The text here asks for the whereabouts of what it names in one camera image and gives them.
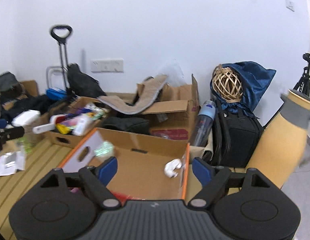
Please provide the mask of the black bag on trolley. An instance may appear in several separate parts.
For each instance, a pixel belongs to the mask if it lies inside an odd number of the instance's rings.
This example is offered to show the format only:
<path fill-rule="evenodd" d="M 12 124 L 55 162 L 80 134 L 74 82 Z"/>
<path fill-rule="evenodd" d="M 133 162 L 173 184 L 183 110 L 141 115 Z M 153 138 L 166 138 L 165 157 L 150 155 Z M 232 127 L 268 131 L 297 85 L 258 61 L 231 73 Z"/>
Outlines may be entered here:
<path fill-rule="evenodd" d="M 70 64 L 67 68 L 67 80 L 70 89 L 77 96 L 85 96 L 89 98 L 97 98 L 106 96 L 107 94 L 99 86 L 99 82 L 93 77 L 80 71 L 78 64 Z"/>

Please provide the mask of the clear iridescent plastic bag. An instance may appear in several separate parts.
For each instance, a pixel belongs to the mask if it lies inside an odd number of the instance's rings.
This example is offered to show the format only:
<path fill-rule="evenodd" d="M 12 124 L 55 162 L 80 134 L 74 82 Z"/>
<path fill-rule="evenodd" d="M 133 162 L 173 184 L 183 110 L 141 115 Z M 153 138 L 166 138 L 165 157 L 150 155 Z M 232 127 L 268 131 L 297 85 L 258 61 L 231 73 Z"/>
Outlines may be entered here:
<path fill-rule="evenodd" d="M 104 162 L 110 157 L 115 156 L 115 147 L 109 141 L 103 141 L 98 148 L 94 150 L 95 157 L 100 161 Z"/>

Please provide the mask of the small brown cardboard tray box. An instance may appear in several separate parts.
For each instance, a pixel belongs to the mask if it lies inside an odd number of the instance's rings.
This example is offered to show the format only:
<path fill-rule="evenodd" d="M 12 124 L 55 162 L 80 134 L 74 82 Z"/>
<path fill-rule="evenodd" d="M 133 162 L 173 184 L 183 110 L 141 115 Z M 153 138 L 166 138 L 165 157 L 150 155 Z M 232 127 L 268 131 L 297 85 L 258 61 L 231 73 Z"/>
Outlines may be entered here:
<path fill-rule="evenodd" d="M 54 117 L 55 128 L 45 133 L 51 143 L 74 148 L 92 129 L 108 117 L 110 109 L 98 99 L 78 97 Z"/>

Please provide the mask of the woven rattan ball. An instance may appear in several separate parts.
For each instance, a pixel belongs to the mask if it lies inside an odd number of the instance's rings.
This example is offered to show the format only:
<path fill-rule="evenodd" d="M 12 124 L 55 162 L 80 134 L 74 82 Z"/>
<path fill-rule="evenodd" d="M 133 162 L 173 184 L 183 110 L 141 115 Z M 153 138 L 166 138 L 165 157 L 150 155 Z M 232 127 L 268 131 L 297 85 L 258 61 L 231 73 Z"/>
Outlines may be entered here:
<path fill-rule="evenodd" d="M 239 74 L 230 67 L 219 64 L 212 74 L 212 88 L 227 103 L 238 103 L 243 96 Z"/>

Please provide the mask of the white wall switch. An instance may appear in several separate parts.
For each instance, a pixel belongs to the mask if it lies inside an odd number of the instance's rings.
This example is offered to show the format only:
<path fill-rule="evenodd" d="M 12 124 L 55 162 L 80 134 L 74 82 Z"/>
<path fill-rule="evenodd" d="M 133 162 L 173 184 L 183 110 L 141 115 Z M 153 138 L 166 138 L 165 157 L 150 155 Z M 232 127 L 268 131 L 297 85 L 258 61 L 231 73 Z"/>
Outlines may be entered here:
<path fill-rule="evenodd" d="M 290 11 L 294 12 L 295 11 L 295 5 L 294 2 L 290 0 L 285 0 L 285 7 L 289 9 Z"/>

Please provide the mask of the white lint roller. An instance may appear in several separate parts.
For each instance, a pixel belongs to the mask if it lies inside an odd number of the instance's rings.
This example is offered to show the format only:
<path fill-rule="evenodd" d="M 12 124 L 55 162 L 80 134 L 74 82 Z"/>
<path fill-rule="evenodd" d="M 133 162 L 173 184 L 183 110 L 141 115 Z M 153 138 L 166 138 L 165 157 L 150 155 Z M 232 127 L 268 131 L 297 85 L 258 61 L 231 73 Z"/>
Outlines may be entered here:
<path fill-rule="evenodd" d="M 34 134 L 41 134 L 41 133 L 45 133 L 48 131 L 52 131 L 56 128 L 56 124 L 64 121 L 66 119 L 66 115 L 65 114 L 58 114 L 58 115 L 53 115 L 50 117 L 49 123 L 48 124 L 44 124 L 44 125 L 40 125 L 40 126 L 36 126 L 32 129 L 32 132 Z"/>

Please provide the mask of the white paper packet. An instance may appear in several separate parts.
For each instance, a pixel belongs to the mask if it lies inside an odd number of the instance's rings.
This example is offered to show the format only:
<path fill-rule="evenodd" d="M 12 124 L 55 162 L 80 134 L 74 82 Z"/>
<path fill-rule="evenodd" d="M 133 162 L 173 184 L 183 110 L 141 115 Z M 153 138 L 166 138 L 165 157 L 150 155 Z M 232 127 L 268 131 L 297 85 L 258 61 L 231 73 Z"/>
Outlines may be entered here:
<path fill-rule="evenodd" d="M 9 152 L 0 156 L 0 177 L 24 171 L 26 155 L 21 151 Z"/>

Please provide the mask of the dark backpack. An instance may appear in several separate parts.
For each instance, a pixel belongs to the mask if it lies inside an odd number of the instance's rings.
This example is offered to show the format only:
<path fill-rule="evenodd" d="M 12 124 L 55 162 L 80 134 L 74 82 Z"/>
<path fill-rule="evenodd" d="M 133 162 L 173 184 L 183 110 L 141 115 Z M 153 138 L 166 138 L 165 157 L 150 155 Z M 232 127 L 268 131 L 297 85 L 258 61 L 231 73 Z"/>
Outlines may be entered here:
<path fill-rule="evenodd" d="M 2 115 L 3 104 L 26 94 L 26 89 L 22 83 L 18 82 L 15 75 L 5 72 L 0 75 L 0 117 Z"/>

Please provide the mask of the white sock bundle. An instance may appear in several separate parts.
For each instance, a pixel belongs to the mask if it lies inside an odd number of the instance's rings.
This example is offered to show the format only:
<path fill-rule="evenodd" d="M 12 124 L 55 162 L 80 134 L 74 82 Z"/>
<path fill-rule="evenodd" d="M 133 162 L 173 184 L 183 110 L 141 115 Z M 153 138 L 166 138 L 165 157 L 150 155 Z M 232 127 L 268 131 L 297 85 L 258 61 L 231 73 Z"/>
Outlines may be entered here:
<path fill-rule="evenodd" d="M 168 162 L 164 167 L 164 174 L 169 178 L 176 178 L 179 170 L 182 168 L 182 161 L 180 159 L 173 159 Z"/>

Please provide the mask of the dark blue velvet cloth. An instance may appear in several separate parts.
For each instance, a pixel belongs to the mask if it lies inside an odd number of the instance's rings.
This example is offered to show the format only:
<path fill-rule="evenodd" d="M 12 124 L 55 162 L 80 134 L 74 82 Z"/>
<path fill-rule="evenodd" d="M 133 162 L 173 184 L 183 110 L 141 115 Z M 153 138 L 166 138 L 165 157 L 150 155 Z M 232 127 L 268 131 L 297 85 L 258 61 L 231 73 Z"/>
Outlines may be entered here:
<path fill-rule="evenodd" d="M 214 91 L 211 80 L 210 89 L 212 94 L 220 101 L 223 109 L 227 109 L 231 113 L 237 113 L 238 109 L 242 109 L 246 116 L 255 117 L 253 111 L 273 80 L 276 70 L 266 69 L 253 61 L 226 63 L 222 64 L 222 66 L 230 67 L 239 74 L 243 88 L 242 99 L 238 103 L 227 103 Z"/>

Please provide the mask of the large open cardboard box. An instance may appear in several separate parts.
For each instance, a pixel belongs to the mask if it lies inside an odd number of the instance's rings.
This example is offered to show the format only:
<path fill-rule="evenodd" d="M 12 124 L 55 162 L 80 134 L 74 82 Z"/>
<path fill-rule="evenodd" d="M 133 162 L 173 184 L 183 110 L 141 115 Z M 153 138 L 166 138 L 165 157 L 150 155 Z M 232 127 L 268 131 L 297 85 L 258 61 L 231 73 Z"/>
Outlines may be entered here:
<path fill-rule="evenodd" d="M 103 127 L 170 140 L 189 140 L 199 110 L 197 81 L 193 77 L 192 84 L 173 87 L 168 84 L 168 79 L 155 103 L 148 109 L 136 115 L 125 115 L 112 109 L 114 117 L 108 118 Z M 142 90 L 141 84 L 137 85 L 136 94 Z"/>

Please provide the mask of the beige fleece insole mat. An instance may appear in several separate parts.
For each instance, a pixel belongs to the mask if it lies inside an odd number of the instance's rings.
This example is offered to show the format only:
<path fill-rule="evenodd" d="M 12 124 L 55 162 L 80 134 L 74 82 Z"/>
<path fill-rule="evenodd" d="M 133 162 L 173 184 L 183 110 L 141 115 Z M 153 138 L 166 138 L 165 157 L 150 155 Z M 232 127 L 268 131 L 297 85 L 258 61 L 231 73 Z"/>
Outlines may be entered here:
<path fill-rule="evenodd" d="M 155 103 L 160 91 L 167 84 L 168 76 L 164 74 L 157 75 L 143 81 L 142 90 L 137 92 L 133 103 L 128 104 L 119 96 L 99 96 L 98 100 L 109 106 L 111 109 L 125 115 L 140 114 Z"/>

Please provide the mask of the black suitcase bag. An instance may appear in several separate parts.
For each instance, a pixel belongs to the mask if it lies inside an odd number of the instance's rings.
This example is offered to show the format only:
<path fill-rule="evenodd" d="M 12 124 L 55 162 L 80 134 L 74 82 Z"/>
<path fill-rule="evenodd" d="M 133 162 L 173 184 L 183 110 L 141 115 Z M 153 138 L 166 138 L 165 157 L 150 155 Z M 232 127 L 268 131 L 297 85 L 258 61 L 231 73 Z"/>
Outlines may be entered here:
<path fill-rule="evenodd" d="M 242 109 L 231 113 L 216 101 L 212 127 L 213 155 L 211 164 L 245 168 L 264 129 L 255 117 L 246 116 Z"/>

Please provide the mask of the red orange cardboard box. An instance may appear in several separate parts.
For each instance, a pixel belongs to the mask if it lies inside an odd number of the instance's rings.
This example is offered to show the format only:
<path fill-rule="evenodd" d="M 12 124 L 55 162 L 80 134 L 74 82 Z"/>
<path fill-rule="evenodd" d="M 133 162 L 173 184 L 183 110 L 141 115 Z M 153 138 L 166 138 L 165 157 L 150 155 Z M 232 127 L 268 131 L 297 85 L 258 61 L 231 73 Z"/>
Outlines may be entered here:
<path fill-rule="evenodd" d="M 185 141 L 94 128 L 59 166 L 64 172 L 77 172 L 86 165 L 100 165 L 94 150 L 103 141 L 114 145 L 118 162 L 117 173 L 107 185 L 111 192 L 122 199 L 185 199 L 190 159 Z M 173 159 L 180 159 L 182 168 L 176 170 L 176 178 L 169 178 L 164 167 Z"/>

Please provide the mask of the blue lid water bottle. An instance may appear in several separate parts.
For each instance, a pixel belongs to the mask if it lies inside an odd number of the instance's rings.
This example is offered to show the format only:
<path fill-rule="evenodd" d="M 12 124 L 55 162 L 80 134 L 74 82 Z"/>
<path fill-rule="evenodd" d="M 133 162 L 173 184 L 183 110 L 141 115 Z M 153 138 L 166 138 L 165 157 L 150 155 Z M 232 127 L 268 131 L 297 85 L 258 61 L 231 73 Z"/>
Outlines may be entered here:
<path fill-rule="evenodd" d="M 207 100 L 202 105 L 196 118 L 195 129 L 192 132 L 189 143 L 191 146 L 205 147 L 216 114 L 216 105 Z"/>

